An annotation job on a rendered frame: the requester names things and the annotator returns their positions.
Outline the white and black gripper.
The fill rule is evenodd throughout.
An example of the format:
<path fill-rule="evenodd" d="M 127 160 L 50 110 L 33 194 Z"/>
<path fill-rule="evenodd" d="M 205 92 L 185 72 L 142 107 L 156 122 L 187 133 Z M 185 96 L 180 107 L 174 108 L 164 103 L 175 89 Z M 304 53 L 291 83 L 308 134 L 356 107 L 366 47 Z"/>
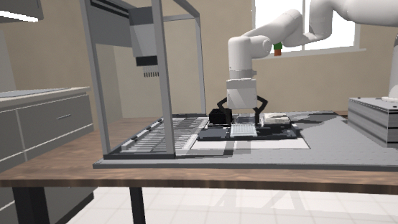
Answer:
<path fill-rule="evenodd" d="M 262 105 L 257 108 L 257 100 L 262 102 Z M 227 101 L 228 109 L 226 110 L 222 104 Z M 256 88 L 243 89 L 227 89 L 227 97 L 217 103 L 220 110 L 226 115 L 226 124 L 231 126 L 231 110 L 232 109 L 250 109 L 253 108 L 255 113 L 255 124 L 258 126 L 259 114 L 264 110 L 268 101 L 259 97 L 256 93 Z"/>

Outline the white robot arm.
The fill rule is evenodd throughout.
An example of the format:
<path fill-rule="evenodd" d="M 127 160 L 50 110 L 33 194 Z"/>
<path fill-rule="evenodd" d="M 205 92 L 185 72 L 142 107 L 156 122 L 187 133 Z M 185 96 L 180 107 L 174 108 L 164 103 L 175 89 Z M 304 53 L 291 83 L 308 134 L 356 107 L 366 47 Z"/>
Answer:
<path fill-rule="evenodd" d="M 226 89 L 256 88 L 256 79 L 251 79 L 256 75 L 252 59 L 269 55 L 272 45 L 281 42 L 284 47 L 293 48 L 329 38 L 333 33 L 333 11 L 356 24 L 398 27 L 398 0 L 310 0 L 309 32 L 303 33 L 301 12 L 288 9 L 271 22 L 230 38 L 231 80 L 226 81 Z M 392 55 L 389 95 L 382 100 L 398 103 L 398 34 Z"/>

